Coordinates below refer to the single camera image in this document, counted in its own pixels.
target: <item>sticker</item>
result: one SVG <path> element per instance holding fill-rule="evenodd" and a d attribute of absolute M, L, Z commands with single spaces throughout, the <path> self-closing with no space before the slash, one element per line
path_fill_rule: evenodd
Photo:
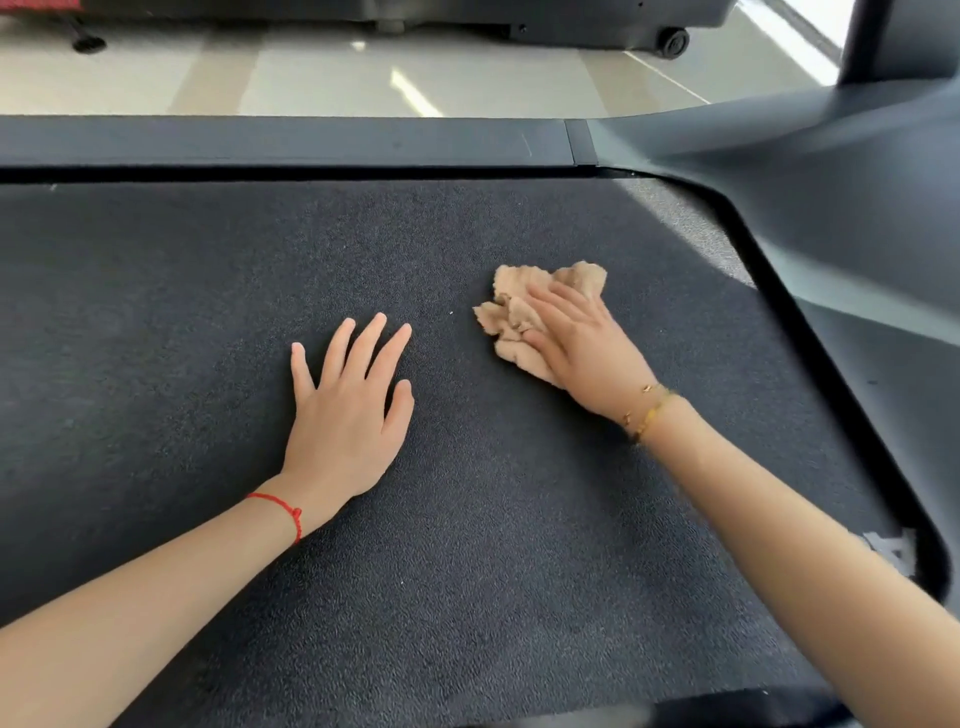
<path fill-rule="evenodd" d="M 81 0 L 0 0 L 3 11 L 78 11 Z"/>
<path fill-rule="evenodd" d="M 904 576 L 917 575 L 917 532 L 913 528 L 904 528 L 896 539 L 885 539 L 871 531 L 863 534 L 863 540 Z"/>

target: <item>red object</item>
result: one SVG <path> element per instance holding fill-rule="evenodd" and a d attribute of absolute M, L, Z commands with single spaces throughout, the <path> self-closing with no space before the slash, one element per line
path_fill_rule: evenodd
<path fill-rule="evenodd" d="M 79 11 L 81 0 L 0 0 L 2 11 Z"/>
<path fill-rule="evenodd" d="M 276 503 L 278 506 L 282 507 L 283 510 L 290 514 L 290 517 L 297 525 L 297 538 L 294 539 L 294 544 L 300 540 L 300 536 L 303 535 L 303 529 L 300 528 L 300 514 L 302 511 L 299 508 L 292 508 L 287 501 L 281 500 L 276 496 L 271 496 L 269 493 L 250 493 L 247 495 L 247 497 L 262 497 L 264 500 L 269 500 L 270 502 Z"/>

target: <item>black running belt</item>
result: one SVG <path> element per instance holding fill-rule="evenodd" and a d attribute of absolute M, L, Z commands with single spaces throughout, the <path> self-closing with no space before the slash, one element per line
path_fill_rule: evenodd
<path fill-rule="evenodd" d="M 600 263 L 664 383 L 854 533 L 899 533 L 763 298 L 639 184 L 0 190 L 0 620 L 274 474 L 290 343 L 318 373 L 346 316 L 383 310 L 414 329 L 396 462 L 118 725 L 444 726 L 822 685 L 663 470 L 496 358 L 470 310 L 501 263 Z"/>

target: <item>crumpled towel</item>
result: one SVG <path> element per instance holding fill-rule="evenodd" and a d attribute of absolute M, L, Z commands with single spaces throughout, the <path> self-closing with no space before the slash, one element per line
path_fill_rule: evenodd
<path fill-rule="evenodd" d="M 535 328 L 546 331 L 543 321 L 530 304 L 523 300 L 527 286 L 546 288 L 551 280 L 580 291 L 591 298 L 599 296 L 607 282 L 607 271 L 595 263 L 581 260 L 569 268 L 561 268 L 553 274 L 531 265 L 501 265 L 493 275 L 493 300 L 473 308 L 480 326 L 490 336 L 496 336 L 493 350 L 497 356 L 514 362 L 528 372 L 555 387 L 564 387 L 554 376 L 540 352 L 523 341 L 521 334 Z"/>

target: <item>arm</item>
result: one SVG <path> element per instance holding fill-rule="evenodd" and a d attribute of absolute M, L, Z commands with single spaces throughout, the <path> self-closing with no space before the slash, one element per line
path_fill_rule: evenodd
<path fill-rule="evenodd" d="M 667 396 L 599 299 L 532 289 L 527 332 L 570 394 L 630 429 L 713 526 L 780 626 L 871 728 L 954 726 L 960 622 L 842 525 Z M 654 410 L 650 419 L 645 415 Z"/>
<path fill-rule="evenodd" d="M 291 357 L 297 418 L 283 470 L 259 492 L 302 511 L 303 534 L 376 484 L 413 412 L 401 381 L 384 404 L 410 338 L 404 325 L 368 366 L 386 317 L 347 357 L 347 319 L 326 353 L 319 387 L 303 347 Z M 250 498 L 226 513 L 40 607 L 0 630 L 0 715 L 7 728 L 106 728 L 181 648 L 294 542 L 283 508 Z"/>

